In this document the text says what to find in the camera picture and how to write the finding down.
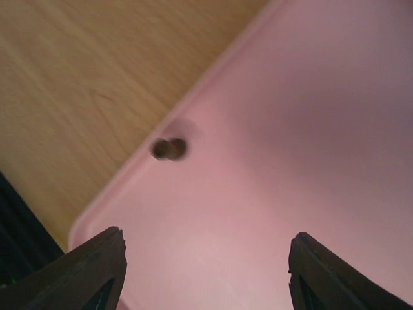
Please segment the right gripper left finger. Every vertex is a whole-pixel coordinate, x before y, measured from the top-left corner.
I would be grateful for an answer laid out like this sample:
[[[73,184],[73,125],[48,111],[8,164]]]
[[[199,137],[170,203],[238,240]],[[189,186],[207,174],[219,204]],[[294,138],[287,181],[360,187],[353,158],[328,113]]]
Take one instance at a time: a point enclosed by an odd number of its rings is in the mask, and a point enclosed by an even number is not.
[[[126,243],[109,227],[26,278],[1,289],[1,309],[117,309]]]

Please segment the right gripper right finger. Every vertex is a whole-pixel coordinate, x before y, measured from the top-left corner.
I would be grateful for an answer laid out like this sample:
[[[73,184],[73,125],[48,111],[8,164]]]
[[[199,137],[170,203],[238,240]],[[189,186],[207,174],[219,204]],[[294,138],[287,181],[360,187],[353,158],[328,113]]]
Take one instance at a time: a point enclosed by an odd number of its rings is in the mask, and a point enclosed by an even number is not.
[[[305,232],[291,241],[288,267],[294,309],[412,309]]]

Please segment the dark chess piece tray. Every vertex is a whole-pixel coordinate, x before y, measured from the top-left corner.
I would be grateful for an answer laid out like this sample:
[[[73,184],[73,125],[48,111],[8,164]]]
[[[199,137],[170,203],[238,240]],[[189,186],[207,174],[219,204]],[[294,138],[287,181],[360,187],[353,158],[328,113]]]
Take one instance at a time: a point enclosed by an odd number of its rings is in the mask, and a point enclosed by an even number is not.
[[[180,138],[157,139],[153,142],[150,153],[157,160],[177,161],[183,158],[187,151],[187,143]]]

